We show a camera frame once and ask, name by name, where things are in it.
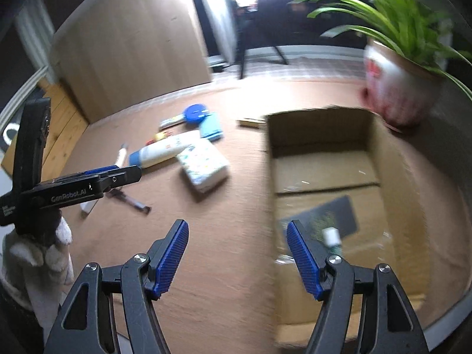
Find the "white and red flower pot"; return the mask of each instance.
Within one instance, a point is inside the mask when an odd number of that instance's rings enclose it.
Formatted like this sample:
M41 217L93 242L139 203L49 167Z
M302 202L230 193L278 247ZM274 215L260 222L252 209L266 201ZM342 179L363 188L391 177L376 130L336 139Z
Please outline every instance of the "white and red flower pot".
M440 96L444 78L369 40L364 104L392 128L418 125Z

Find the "white patterned tissue packet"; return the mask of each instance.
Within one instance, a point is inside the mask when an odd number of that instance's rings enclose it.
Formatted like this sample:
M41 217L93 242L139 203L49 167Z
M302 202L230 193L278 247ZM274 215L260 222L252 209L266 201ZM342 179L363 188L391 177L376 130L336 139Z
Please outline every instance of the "white patterned tissue packet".
M228 160L210 141L203 138L178 154L177 159L200 193L210 190L229 174Z

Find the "hand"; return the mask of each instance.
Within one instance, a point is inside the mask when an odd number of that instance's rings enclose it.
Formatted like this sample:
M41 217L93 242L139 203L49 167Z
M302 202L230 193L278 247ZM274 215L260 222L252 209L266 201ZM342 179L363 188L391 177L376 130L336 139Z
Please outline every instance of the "hand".
M58 313L63 285L74 281L69 254L72 233L59 209L30 213L19 222L33 235L5 236L0 282L22 307L33 311L46 343Z

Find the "blue gripper pad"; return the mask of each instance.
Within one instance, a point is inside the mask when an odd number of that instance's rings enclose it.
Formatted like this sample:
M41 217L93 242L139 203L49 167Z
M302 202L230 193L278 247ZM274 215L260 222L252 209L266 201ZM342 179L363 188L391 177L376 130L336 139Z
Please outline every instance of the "blue gripper pad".
M163 293L169 291L187 243L188 224L184 221L180 224L178 231L174 234L164 253L164 257L157 266L156 283L153 288L153 294L156 298L160 298Z
M287 226L287 243L306 291L313 294L315 299L319 301L323 293L323 288L319 283L319 267L293 222Z

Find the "screw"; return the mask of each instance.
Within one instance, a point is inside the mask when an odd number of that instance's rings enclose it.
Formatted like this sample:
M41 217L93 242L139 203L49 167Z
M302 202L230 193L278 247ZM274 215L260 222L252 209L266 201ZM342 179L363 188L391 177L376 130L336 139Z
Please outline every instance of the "screw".
M388 266L386 263L381 263L381 264L378 266L378 269L379 269L382 273L390 273L390 271L391 271L390 266Z
M139 254L136 254L133 259L135 260L135 262L143 263L144 261L147 260L147 255L144 253L139 253Z
M338 256L338 255L330 255L330 256L328 257L328 261L329 261L331 264L333 264L333 265L337 265L337 264L341 263L342 260L343 260L343 259L342 259L340 256Z
M95 271L97 269L98 265L95 262L91 262L86 264L86 269L87 271Z

